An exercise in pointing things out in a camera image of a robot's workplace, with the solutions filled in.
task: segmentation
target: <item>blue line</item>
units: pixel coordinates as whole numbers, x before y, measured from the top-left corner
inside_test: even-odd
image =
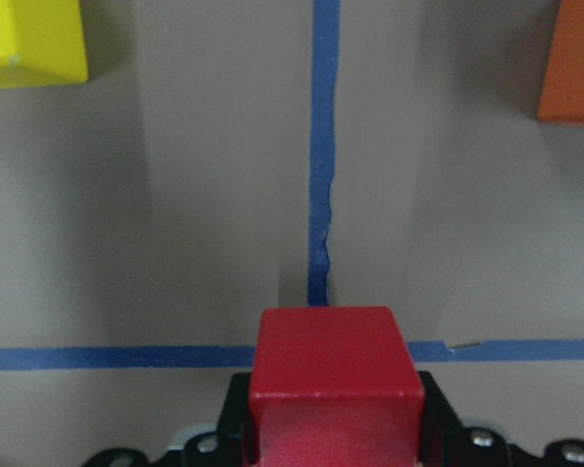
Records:
[[[335,175],[334,98],[338,76],[340,0],[314,0],[311,64],[310,231],[308,303],[329,305],[331,184]]]
[[[584,340],[484,341],[449,348],[441,341],[408,343],[416,363],[584,360]],[[0,348],[0,371],[121,368],[248,368],[248,345]]]

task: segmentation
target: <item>red block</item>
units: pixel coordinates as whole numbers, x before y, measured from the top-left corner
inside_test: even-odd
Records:
[[[249,395],[260,467],[413,467],[423,400],[388,308],[264,312]]]

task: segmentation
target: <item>screw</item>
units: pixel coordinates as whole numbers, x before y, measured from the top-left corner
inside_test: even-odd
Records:
[[[576,464],[584,464],[584,449],[578,445],[564,445],[561,453],[565,460],[575,462]]]
[[[481,448],[493,446],[493,435],[487,430],[474,430],[471,432],[471,442]]]
[[[197,443],[197,450],[202,454],[207,454],[218,449],[218,436],[207,435]]]
[[[132,465],[132,457],[129,454],[119,454],[108,464],[108,467],[129,467]]]

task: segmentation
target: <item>yellow cube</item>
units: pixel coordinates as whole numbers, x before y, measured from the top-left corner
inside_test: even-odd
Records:
[[[0,88],[83,83],[79,0],[0,0]]]

